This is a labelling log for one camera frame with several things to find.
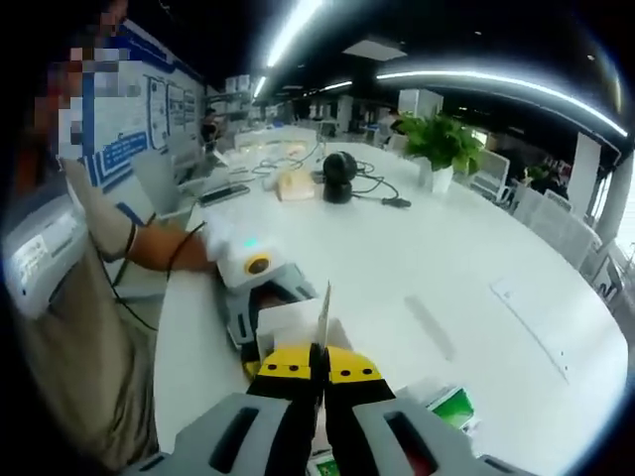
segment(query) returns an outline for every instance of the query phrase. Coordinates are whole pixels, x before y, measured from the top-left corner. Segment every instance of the white device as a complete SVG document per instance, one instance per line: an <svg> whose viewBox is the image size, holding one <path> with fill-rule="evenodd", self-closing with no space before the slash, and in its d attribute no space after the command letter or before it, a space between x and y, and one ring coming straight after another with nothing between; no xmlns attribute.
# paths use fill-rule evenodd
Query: white device
<svg viewBox="0 0 635 476"><path fill-rule="evenodd" d="M84 210L64 174L11 206L3 223L2 265L14 305L36 319L84 253Z"/></svg>
<svg viewBox="0 0 635 476"><path fill-rule="evenodd" d="M254 279L261 282L286 264L274 240L245 233L234 234L217 261L223 282L233 292Z"/></svg>

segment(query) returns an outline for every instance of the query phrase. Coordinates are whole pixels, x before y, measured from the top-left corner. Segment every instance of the person's arm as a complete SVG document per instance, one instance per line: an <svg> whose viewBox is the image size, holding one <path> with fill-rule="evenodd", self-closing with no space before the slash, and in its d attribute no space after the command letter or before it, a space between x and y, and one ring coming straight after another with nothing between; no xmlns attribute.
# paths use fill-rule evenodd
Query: person's arm
<svg viewBox="0 0 635 476"><path fill-rule="evenodd" d="M174 257L173 270L213 269L198 234L188 238L184 230L156 224L137 227L101 189L90 184L80 163L64 161L64 169L84 208L90 236L105 261L129 258L143 268L167 271Z"/></svg>
<svg viewBox="0 0 635 476"><path fill-rule="evenodd" d="M207 260L200 235L188 237L186 231L151 224L137 228L127 257L142 268L153 271L207 271L213 263Z"/></svg>

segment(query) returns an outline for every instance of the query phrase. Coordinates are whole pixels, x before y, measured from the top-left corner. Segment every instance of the window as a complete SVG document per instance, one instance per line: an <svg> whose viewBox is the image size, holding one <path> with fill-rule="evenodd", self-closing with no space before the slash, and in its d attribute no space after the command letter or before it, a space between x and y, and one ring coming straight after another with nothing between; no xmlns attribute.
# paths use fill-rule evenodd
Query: window
<svg viewBox="0 0 635 476"><path fill-rule="evenodd" d="M595 204L593 205L593 209L591 210L591 216L597 222L599 217L602 216L602 211L604 211L604 204L606 203L606 196L608 194L608 189L611 187L611 179L613 174L609 174L606 176L599 185L599 189L597 190L597 197L595 198Z"/></svg>
<svg viewBox="0 0 635 476"><path fill-rule="evenodd" d="M615 243L625 256L630 256L632 253L631 244L635 242L635 186L633 185L635 185L635 180L631 176L631 186L628 190L628 197L626 198L624 216L619 224L617 237L615 238Z"/></svg>

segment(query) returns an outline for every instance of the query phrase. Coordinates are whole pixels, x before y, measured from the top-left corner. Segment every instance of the green plant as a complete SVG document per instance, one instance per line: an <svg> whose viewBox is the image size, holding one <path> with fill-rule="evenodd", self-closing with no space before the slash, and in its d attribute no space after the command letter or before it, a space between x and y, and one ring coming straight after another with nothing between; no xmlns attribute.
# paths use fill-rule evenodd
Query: green plant
<svg viewBox="0 0 635 476"><path fill-rule="evenodd" d="M483 146L460 122L441 113L428 119L407 114L399 129L408 136L406 155L428 158L433 171L450 166L468 175L478 171Z"/></svg>

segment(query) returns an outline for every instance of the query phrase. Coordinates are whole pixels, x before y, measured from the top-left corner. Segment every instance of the white pot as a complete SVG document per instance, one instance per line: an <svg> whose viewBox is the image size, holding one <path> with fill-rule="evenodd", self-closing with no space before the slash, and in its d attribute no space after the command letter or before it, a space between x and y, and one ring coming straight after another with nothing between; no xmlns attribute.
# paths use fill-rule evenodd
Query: white pot
<svg viewBox="0 0 635 476"><path fill-rule="evenodd" d="M415 163L419 165L419 187L439 195L447 193L449 184L452 182L452 176L454 175L454 168L452 166L433 172L432 165L427 158L416 158Z"/></svg>

